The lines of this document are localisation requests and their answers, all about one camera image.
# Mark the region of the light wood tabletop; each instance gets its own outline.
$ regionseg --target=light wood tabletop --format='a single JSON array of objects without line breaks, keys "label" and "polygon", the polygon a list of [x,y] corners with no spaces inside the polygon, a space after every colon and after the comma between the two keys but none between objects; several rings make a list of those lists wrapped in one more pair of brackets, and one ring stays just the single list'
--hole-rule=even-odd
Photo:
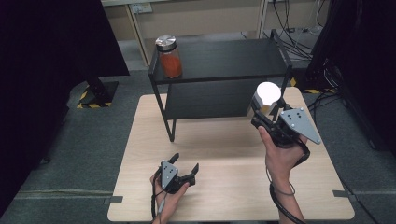
[{"label": "light wood tabletop", "polygon": [[[298,89],[287,88],[285,100],[307,111]],[[196,185],[187,190],[171,221],[277,220],[265,173],[265,147],[250,120],[178,120],[172,143],[155,96],[142,96],[113,193],[122,202],[110,204],[108,219],[151,221],[149,178],[161,161],[179,153],[174,163],[179,176],[189,174],[197,162],[200,170]],[[355,213],[348,197],[333,195],[344,188],[325,144],[307,143],[311,156],[292,170],[290,182],[307,220],[351,219]]]}]

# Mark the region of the human hand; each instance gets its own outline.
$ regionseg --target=human hand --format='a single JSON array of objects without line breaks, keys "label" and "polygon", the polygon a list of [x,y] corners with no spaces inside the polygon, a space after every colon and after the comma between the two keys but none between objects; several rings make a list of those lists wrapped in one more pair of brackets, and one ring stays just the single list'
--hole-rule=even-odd
[{"label": "human hand", "polygon": [[[266,147],[265,165],[273,183],[278,189],[289,189],[290,171],[304,155],[301,147],[297,144],[288,148],[277,147],[264,127],[260,126],[258,130]],[[300,139],[304,144],[307,141],[306,137],[302,135],[300,135]]]},{"label": "human hand", "polygon": [[161,211],[160,214],[158,214],[155,219],[153,220],[152,223],[161,223],[164,224],[166,223],[169,218],[176,212],[177,210],[177,204],[180,201],[181,197],[186,193],[187,189],[189,188],[189,183],[185,183],[178,192],[175,194],[169,194],[165,191],[163,191],[163,188],[161,187],[160,184],[160,179],[161,176],[158,176],[154,180],[154,175],[150,178],[151,185],[153,182],[155,182],[155,194],[157,197],[155,198],[157,207],[160,207],[161,202],[164,199],[164,205],[163,205],[163,210]]}]

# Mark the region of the shelf top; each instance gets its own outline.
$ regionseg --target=shelf top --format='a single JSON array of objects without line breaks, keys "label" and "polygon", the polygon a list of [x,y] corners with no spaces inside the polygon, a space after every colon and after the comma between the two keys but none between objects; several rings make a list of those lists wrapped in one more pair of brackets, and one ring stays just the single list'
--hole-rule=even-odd
[{"label": "shelf top", "polygon": [[157,84],[283,77],[287,66],[274,39],[183,43],[178,45],[183,74],[164,75],[155,51],[148,72]]}]

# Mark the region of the metal lid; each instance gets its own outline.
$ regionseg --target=metal lid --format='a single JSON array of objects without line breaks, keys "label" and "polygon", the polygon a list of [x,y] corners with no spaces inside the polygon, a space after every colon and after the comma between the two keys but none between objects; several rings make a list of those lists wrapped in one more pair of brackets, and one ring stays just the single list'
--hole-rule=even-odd
[{"label": "metal lid", "polygon": [[170,51],[175,49],[176,39],[172,35],[162,35],[155,40],[155,45],[157,46],[158,51]]}]

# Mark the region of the jar with orange contents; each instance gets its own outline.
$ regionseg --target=jar with orange contents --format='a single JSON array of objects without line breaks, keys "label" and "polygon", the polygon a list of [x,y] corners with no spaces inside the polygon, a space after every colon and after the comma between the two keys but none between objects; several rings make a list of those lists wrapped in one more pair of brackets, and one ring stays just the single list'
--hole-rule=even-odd
[{"label": "jar with orange contents", "polygon": [[178,77],[182,73],[176,39],[171,35],[162,35],[155,41],[163,72],[167,77]]}]

